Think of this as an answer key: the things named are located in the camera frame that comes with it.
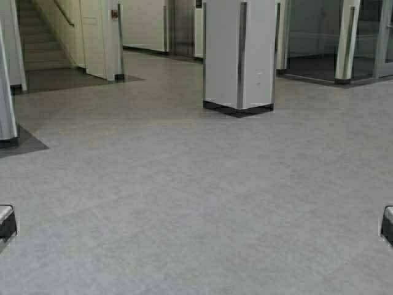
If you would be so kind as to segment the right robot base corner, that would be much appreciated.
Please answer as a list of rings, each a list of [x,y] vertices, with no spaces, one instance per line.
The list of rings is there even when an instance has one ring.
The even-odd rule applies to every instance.
[[[384,208],[383,218],[381,221],[380,234],[384,237],[390,245],[393,244],[393,220],[392,220],[392,205]]]

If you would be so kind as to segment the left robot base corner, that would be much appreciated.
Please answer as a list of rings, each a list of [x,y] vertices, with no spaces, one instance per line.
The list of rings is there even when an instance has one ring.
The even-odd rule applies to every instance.
[[[18,227],[14,207],[10,204],[1,204],[1,241],[7,243],[17,234]]]

